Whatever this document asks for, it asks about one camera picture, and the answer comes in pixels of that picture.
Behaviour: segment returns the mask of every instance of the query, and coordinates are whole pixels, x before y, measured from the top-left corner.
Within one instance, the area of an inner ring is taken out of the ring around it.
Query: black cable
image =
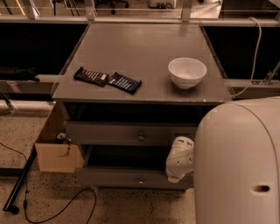
[[[26,158],[25,154],[22,153],[21,151],[19,151],[19,150],[14,150],[14,149],[12,149],[11,147],[8,147],[8,146],[4,145],[3,143],[0,143],[0,144],[1,144],[3,147],[7,148],[8,150],[15,151],[16,153],[19,153],[20,155],[24,156],[25,160],[27,161],[27,158]],[[27,181],[27,178],[26,178],[26,190],[25,190],[25,196],[24,196],[24,216],[25,216],[26,220],[29,221],[30,223],[32,223],[32,224],[44,223],[44,222],[50,221],[50,220],[52,220],[52,219],[58,217],[60,214],[62,214],[62,213],[68,208],[68,206],[72,203],[72,201],[73,201],[75,198],[77,198],[77,197],[79,196],[80,193],[83,193],[83,192],[85,192],[85,191],[90,191],[90,192],[94,195],[94,206],[93,206],[93,208],[92,208],[92,210],[91,210],[91,213],[90,213],[90,215],[89,215],[89,217],[88,217],[88,219],[87,219],[87,224],[88,224],[88,222],[90,221],[90,219],[91,219],[91,217],[92,217],[92,215],[93,215],[93,213],[94,213],[95,206],[96,206],[96,193],[95,193],[93,190],[89,189],[89,188],[85,188],[85,189],[82,189],[82,190],[80,190],[79,192],[77,192],[77,193],[72,197],[72,199],[68,202],[68,204],[67,204],[59,213],[55,214],[54,216],[52,216],[52,217],[50,217],[50,218],[48,218],[48,219],[46,219],[46,220],[41,220],[41,221],[32,221],[32,220],[29,220],[29,218],[27,217],[27,197],[26,197],[26,196],[27,196],[27,193],[28,193],[27,182],[28,182],[28,181]]]

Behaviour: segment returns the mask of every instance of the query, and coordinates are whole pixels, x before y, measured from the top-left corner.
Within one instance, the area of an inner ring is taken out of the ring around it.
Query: cabinet
[[[208,71],[197,87],[182,90],[169,79],[168,63],[187,56]],[[74,80],[81,66],[117,71],[143,84],[131,95]],[[204,114],[231,100],[199,26],[191,24],[91,24],[53,99],[85,158],[83,168],[75,169],[80,182],[161,189],[193,186],[192,174],[178,184],[168,182],[165,160],[172,141],[194,140]]]

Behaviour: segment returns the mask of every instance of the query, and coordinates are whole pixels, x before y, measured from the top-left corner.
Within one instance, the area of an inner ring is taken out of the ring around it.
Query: drawer
[[[168,145],[177,136],[194,138],[196,127],[172,123],[66,122],[76,144]]]
[[[164,171],[76,168],[75,175],[83,184],[104,187],[131,187],[186,190],[193,188],[193,175],[186,175],[177,184],[170,183]]]

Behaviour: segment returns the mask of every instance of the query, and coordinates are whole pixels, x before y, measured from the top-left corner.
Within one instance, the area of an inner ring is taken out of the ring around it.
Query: concrete floor
[[[6,105],[0,101],[0,143],[23,152],[27,157],[46,121],[46,112],[52,108],[48,103],[33,103],[26,107],[16,105],[16,112],[5,116]],[[0,145],[1,167],[23,167],[25,159],[14,151]],[[19,213],[2,211],[17,178],[0,177],[0,222],[5,224],[29,223],[25,219],[23,201],[25,185],[14,203]],[[96,207],[89,223],[160,223],[194,224],[195,209],[193,189],[185,192],[144,189],[109,189],[82,185],[73,174],[39,171],[35,159],[27,177],[27,215],[32,221],[43,221],[57,214],[81,189],[89,187],[97,196]],[[83,192],[68,209],[47,223],[87,223],[95,203],[91,192]]]

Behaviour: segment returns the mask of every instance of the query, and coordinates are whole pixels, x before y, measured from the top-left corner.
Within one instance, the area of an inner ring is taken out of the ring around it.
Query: gray floor
[[[17,102],[15,105],[16,111],[12,116],[6,116],[8,109],[0,101],[0,143],[28,156],[52,104],[29,103],[26,106]],[[23,167],[24,164],[23,156],[0,145],[1,167]],[[16,180],[0,177],[1,223],[29,223],[23,209],[25,186],[14,203],[19,207],[19,213],[2,211]],[[32,165],[27,183],[27,215],[32,221],[42,221],[57,214],[79,190],[90,187],[95,191],[97,201],[89,223],[195,223],[193,189],[181,192],[95,188],[81,185],[73,174],[40,172],[37,160]],[[83,192],[64,213],[47,223],[86,223],[94,203],[93,194]]]

